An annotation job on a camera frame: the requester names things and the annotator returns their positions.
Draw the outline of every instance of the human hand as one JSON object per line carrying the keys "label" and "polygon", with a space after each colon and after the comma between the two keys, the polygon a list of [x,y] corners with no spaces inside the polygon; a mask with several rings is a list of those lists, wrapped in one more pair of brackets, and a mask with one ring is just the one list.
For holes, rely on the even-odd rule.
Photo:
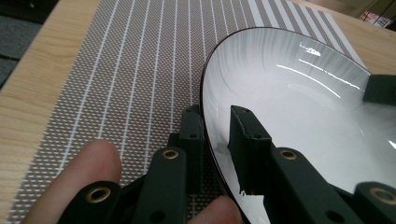
{"label": "human hand", "polygon": [[[85,186],[99,181],[119,183],[120,155],[106,140],[93,140],[64,168],[38,198],[22,223],[57,223],[66,206]],[[189,224],[242,223],[235,203],[221,196]]]}

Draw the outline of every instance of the gray carpet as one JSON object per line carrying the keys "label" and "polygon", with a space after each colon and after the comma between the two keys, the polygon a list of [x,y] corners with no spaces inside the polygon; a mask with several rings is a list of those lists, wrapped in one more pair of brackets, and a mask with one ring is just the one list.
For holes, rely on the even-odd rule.
{"label": "gray carpet", "polygon": [[0,16],[0,88],[29,48],[41,25]]}

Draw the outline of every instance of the table surface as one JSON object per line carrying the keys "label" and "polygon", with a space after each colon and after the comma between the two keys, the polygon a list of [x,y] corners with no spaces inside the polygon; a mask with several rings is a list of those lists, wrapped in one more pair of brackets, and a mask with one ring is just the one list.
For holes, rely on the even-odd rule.
{"label": "table surface", "polygon": [[[373,74],[396,75],[396,33],[328,11]],[[0,222],[40,144],[99,0],[61,0],[0,91]]]}

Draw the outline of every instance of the striped placemat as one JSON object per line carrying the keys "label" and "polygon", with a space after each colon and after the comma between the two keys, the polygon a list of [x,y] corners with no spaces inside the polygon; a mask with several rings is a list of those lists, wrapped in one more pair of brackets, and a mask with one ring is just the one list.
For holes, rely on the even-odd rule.
{"label": "striped placemat", "polygon": [[[105,138],[120,151],[121,184],[143,175],[153,152],[177,132],[181,110],[199,103],[206,56],[227,35],[256,26],[311,36],[362,64],[331,15],[284,0],[102,0],[64,84],[8,223],[78,150]],[[189,217],[218,196],[205,160],[205,193]]]}

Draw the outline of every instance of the white bowl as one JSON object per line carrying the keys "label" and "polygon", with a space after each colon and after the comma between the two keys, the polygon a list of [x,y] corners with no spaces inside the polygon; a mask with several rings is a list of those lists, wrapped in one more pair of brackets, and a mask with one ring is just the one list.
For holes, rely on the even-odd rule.
{"label": "white bowl", "polygon": [[227,144],[230,107],[250,109],[277,147],[302,152],[331,184],[396,187],[396,106],[364,103],[370,72],[310,37],[254,28],[209,56],[201,107],[209,145],[228,191],[251,223],[268,223],[262,197],[239,193]]}

